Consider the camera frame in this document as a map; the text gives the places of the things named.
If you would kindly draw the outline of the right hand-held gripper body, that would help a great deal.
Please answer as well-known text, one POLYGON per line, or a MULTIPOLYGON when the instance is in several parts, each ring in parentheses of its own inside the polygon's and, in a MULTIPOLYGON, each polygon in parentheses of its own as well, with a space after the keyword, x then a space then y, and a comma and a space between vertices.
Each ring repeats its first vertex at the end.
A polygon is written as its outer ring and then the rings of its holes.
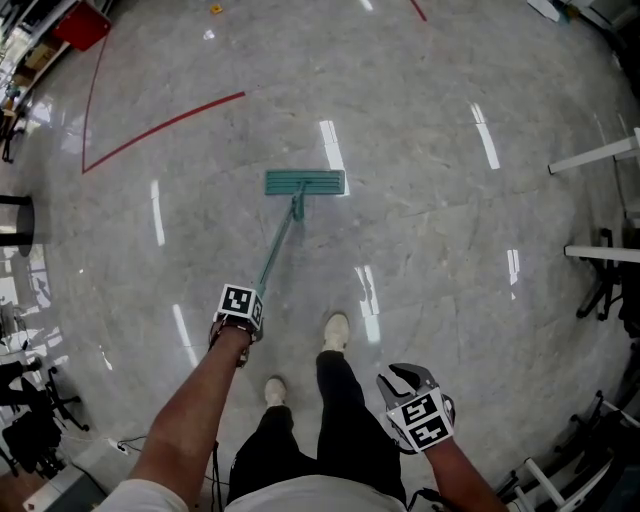
POLYGON ((386 412, 403 454, 418 454, 454 434, 453 401, 433 388, 386 412))

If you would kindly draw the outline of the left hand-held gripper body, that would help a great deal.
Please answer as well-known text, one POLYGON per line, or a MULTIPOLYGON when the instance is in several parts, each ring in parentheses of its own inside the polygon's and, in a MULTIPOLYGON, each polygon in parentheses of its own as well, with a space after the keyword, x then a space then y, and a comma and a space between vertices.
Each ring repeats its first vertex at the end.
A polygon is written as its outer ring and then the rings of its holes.
POLYGON ((225 284, 218 308, 213 316, 209 344, 213 345, 223 327, 246 331, 255 343, 263 336, 264 306, 258 292, 252 288, 225 284))

